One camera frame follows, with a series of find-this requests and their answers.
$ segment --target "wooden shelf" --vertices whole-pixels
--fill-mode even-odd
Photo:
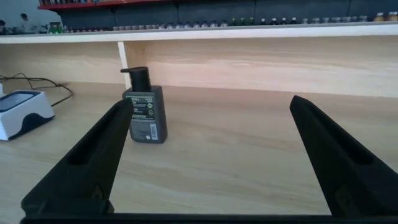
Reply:
[[[76,9],[82,7],[117,6],[123,4],[137,4],[144,2],[170,2],[170,1],[173,0],[120,0],[120,1],[86,2],[86,3],[70,3],[70,4],[53,4],[53,5],[38,6],[37,8],[46,9],[46,10],[62,10],[62,9]]]
[[[7,35],[0,44],[119,42],[139,40],[248,39],[283,37],[356,37],[398,35],[398,22],[246,26],[204,29],[127,30],[74,34]]]

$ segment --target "black pump dispenser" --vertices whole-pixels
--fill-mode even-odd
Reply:
[[[167,138],[166,113],[161,86],[150,84],[148,67],[124,68],[130,73],[131,88],[123,93],[134,107],[130,135],[136,142],[163,143]]]

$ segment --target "black cable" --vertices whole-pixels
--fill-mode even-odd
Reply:
[[[24,78],[16,77],[17,75],[23,75]],[[55,106],[55,105],[57,105],[57,104],[59,104],[59,103],[65,101],[65,100],[67,100],[67,99],[69,99],[69,98],[71,98],[71,97],[73,96],[73,92],[71,91],[71,89],[69,89],[69,88],[66,87],[65,85],[62,85],[62,84],[59,84],[59,83],[55,83],[54,81],[49,80],[48,78],[29,78],[29,77],[27,77],[25,74],[23,74],[22,72],[20,72],[20,73],[18,73],[18,74],[16,74],[16,75],[13,75],[12,77],[5,77],[5,76],[0,75],[0,83],[6,82],[6,81],[8,81],[8,80],[27,80],[27,81],[29,82],[29,85],[30,85],[30,87],[31,87],[32,90],[37,90],[37,89],[39,89],[39,88],[56,88],[56,87],[62,87],[62,88],[66,89],[66,90],[68,90],[68,91],[70,92],[70,94],[69,94],[67,97],[65,97],[64,99],[59,100],[59,101],[53,103],[51,106]],[[50,83],[53,84],[54,86],[42,86],[42,87],[33,88],[31,82],[41,82],[41,81],[50,82]]]
[[[23,75],[23,76],[26,78],[27,82],[29,82],[30,87],[33,89],[32,83],[28,80],[28,78],[26,77],[26,75],[23,74],[22,72],[13,75],[11,78],[14,78],[14,77],[16,77],[16,76],[18,76],[18,75]]]

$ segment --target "wooden board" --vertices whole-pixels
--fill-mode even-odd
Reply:
[[[284,26],[237,26],[206,29],[125,30],[73,34],[7,35],[0,44],[118,42],[141,40],[197,40],[282,37],[357,37],[398,35],[398,22],[352,22]]]
[[[153,84],[398,96],[398,37],[147,42]]]
[[[53,121],[0,144],[1,221],[23,217],[23,196],[124,85],[69,87],[76,97],[55,107]],[[50,101],[64,94],[47,92]],[[127,137],[111,194],[117,212],[329,214],[290,115],[294,93],[165,87],[164,95],[169,138],[158,145]],[[398,99],[300,95],[398,170]]]
[[[0,45],[4,76],[24,72],[60,82],[124,83],[118,44]]]

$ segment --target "bottle label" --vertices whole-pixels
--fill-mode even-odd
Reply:
[[[126,96],[130,98],[134,111],[130,123],[130,132],[134,139],[159,140],[155,122],[155,106],[152,96]]]

